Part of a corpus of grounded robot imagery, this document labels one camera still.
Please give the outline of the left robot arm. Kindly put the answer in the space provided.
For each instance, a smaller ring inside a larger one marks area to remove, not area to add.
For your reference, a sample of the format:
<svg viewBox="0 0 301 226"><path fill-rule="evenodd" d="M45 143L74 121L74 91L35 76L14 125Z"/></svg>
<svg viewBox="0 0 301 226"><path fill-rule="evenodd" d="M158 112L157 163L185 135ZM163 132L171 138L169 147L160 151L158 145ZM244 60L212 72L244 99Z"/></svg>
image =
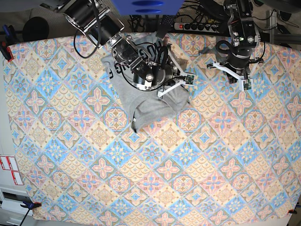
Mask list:
<svg viewBox="0 0 301 226"><path fill-rule="evenodd" d="M227 25L231 42L221 40L216 43L215 48L227 56L221 65L236 73L246 85L250 81L249 65L258 62L251 59L251 55L260 42L260 35L255 28L248 0L226 0L223 7L229 16Z"/></svg>

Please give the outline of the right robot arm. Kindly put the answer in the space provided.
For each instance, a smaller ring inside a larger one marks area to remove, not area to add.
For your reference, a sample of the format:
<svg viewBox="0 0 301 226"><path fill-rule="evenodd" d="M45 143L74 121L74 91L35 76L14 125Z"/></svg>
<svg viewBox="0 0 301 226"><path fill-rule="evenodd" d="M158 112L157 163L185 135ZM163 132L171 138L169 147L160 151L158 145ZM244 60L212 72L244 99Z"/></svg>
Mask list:
<svg viewBox="0 0 301 226"><path fill-rule="evenodd" d="M55 11L65 18L79 32L85 35L96 48L107 44L111 55L121 69L127 68L131 76L124 75L125 81L141 91L158 91L161 97L172 89L185 84L183 71L176 64L167 46L159 48L156 57L143 59L139 51L141 44L131 41L131 36L122 38L121 22L110 17L110 8L99 0L59 0Z"/></svg>

